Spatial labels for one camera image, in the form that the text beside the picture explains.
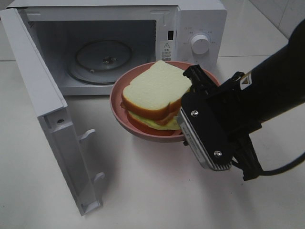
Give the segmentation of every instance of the tabletop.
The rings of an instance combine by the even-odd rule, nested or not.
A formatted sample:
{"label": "tabletop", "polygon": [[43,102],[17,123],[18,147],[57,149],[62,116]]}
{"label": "tabletop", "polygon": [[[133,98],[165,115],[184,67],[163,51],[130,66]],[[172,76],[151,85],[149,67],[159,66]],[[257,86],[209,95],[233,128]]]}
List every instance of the tabletop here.
{"label": "tabletop", "polygon": [[[228,9],[215,76],[247,72],[287,39],[247,0]],[[0,23],[0,229],[303,228],[305,164],[281,175],[242,180],[242,172],[203,169],[191,149],[131,135],[108,96],[66,96],[76,132],[96,129],[90,156],[106,174],[103,207],[81,217],[37,121]],[[305,149],[305,106],[250,134],[265,170]]]}

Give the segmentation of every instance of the bread crust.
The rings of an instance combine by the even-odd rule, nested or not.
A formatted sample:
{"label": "bread crust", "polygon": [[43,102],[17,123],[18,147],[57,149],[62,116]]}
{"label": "bread crust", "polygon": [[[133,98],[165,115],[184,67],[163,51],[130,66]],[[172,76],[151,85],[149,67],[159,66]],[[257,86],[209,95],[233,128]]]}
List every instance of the bread crust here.
{"label": "bread crust", "polygon": [[149,110],[139,107],[132,102],[130,102],[127,98],[122,94],[122,102],[127,110],[143,117],[151,120],[162,120],[165,119],[170,113],[179,110],[181,107],[181,98],[173,103],[169,103],[166,107],[161,108],[159,110]]}
{"label": "bread crust", "polygon": [[159,135],[159,136],[171,136],[175,132],[175,130],[156,130],[153,129],[146,124],[134,119],[128,111],[126,111],[126,116],[128,121],[137,129],[143,131],[144,133],[150,134],[150,135]]}
{"label": "bread crust", "polygon": [[164,119],[161,120],[154,120],[154,122],[158,125],[166,125],[169,123],[169,121],[171,121],[175,116],[178,115],[180,111],[180,108],[178,108],[177,110],[169,113]]}

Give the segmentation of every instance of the microwave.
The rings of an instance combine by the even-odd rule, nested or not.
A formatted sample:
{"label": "microwave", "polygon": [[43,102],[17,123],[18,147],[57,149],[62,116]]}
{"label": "microwave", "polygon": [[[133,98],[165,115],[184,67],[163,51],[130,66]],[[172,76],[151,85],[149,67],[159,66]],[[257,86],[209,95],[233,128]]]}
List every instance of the microwave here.
{"label": "microwave", "polygon": [[105,176],[86,161],[65,95],[109,95],[126,71],[157,60],[212,71],[224,31],[219,0],[15,0],[0,11],[33,104],[81,215],[102,205]]}

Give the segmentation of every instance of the white knob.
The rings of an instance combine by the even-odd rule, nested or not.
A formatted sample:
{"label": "white knob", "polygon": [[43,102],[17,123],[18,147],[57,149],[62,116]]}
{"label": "white knob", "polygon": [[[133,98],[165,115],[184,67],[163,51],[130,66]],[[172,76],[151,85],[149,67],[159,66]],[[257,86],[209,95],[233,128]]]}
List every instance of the white knob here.
{"label": "white knob", "polygon": [[191,46],[194,53],[204,54],[209,50],[209,38],[204,34],[197,34],[191,39]]}

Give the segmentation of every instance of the warning label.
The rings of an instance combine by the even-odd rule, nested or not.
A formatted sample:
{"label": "warning label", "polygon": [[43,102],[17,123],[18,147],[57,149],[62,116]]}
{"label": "warning label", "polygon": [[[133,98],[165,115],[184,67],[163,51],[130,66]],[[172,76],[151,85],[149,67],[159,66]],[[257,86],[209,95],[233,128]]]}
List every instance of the warning label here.
{"label": "warning label", "polygon": [[251,72],[244,75],[240,80],[240,89],[243,90],[252,84]]}
{"label": "warning label", "polygon": [[171,61],[173,54],[173,41],[162,41],[160,42],[160,54],[161,60]]}

